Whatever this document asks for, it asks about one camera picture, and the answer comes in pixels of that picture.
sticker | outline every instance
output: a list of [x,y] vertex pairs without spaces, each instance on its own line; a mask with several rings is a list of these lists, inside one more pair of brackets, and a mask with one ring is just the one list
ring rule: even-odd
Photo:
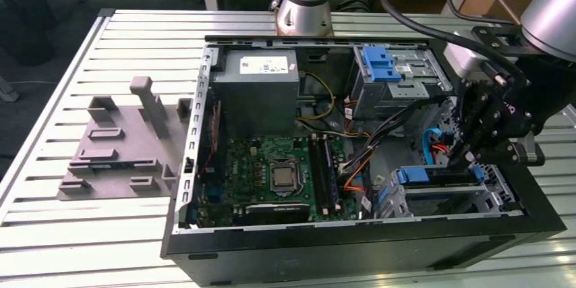
[[372,202],[369,202],[366,196],[361,197],[361,205],[366,210],[372,210]]
[[352,108],[344,108],[345,119],[352,119],[353,110]]
[[412,69],[408,65],[396,65],[396,72],[412,72]]
[[240,74],[286,74],[288,57],[242,57]]

ram slot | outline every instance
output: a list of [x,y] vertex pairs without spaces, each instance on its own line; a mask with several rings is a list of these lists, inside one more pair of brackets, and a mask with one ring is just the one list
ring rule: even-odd
[[322,150],[317,141],[318,139],[314,137],[310,137],[308,140],[309,165],[312,168],[312,184],[314,186],[316,209],[318,214],[326,215],[329,196],[322,174]]
[[326,187],[328,193],[329,193],[329,209],[330,209],[330,212],[333,212],[334,210],[340,209],[338,186],[336,183],[336,180],[337,180],[336,168],[333,166],[333,161],[332,161],[332,151],[330,151],[329,140],[326,138],[324,138],[320,140],[320,142],[322,143],[322,157],[324,157],[322,166],[325,167],[324,183],[325,183],[325,187]]

power supply label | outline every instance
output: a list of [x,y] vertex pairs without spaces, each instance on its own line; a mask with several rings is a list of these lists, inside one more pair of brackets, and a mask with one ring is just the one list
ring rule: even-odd
[[242,57],[240,74],[286,74],[288,57]]

metal slotted table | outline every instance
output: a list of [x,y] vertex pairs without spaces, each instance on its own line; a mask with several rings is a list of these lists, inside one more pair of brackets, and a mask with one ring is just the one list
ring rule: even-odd
[[[102,10],[0,183],[0,286],[194,287],[158,257],[168,197],[56,200],[90,119],[93,95],[136,105],[133,76],[149,76],[164,104],[192,96],[204,35],[273,35],[270,13]],[[413,16],[446,31],[468,22]],[[381,14],[333,15],[337,36],[422,37]],[[532,172],[568,231],[514,247],[470,268],[274,284],[265,287],[573,287],[576,285],[576,129],[570,107],[537,137],[548,157]]]

blue cable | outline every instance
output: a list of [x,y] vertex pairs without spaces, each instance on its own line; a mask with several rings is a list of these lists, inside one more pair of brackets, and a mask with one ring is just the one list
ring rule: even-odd
[[432,153],[430,153],[430,135],[434,133],[438,137],[441,136],[441,130],[437,127],[430,127],[424,131],[422,134],[422,152],[424,152],[424,159],[425,164],[432,165],[433,159],[432,159]]

